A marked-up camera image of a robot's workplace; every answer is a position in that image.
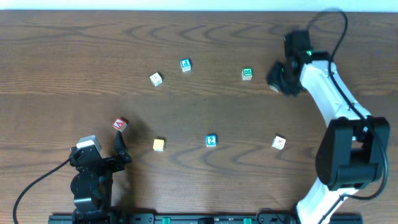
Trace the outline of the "red letter A block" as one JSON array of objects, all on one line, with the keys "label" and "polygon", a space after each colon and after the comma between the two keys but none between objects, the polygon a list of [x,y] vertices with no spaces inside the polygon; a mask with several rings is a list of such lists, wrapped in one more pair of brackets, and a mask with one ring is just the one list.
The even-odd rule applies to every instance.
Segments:
[{"label": "red letter A block", "polygon": [[127,127],[127,122],[122,118],[116,118],[112,123],[112,127],[120,132],[123,132]]}]

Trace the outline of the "blue number 2 block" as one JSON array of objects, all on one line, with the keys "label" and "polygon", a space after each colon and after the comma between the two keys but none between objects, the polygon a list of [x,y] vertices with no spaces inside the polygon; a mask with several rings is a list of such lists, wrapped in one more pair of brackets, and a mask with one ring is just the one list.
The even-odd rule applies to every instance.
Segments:
[{"label": "blue number 2 block", "polygon": [[207,147],[216,147],[217,146],[216,135],[207,135],[206,136],[206,146]]}]

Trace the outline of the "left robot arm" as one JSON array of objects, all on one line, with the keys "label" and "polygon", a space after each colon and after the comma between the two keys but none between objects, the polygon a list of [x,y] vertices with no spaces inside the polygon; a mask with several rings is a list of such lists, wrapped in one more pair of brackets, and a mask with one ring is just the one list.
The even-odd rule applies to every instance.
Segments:
[{"label": "left robot arm", "polygon": [[111,205],[113,174],[132,161],[120,131],[116,132],[113,149],[115,155],[101,157],[95,135],[81,138],[71,148],[70,165],[78,171],[70,185],[76,206],[73,223],[129,223],[128,216]]}]

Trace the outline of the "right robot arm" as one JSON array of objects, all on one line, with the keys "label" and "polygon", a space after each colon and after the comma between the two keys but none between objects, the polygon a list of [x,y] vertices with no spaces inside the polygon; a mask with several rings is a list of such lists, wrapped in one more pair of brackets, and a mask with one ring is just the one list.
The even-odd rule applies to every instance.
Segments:
[{"label": "right robot arm", "polygon": [[346,199],[378,197],[387,182],[390,126],[355,100],[331,56],[310,50],[288,53],[285,62],[273,64],[266,80],[285,95],[307,91],[326,124],[315,158],[317,179],[285,223],[331,223]]}]

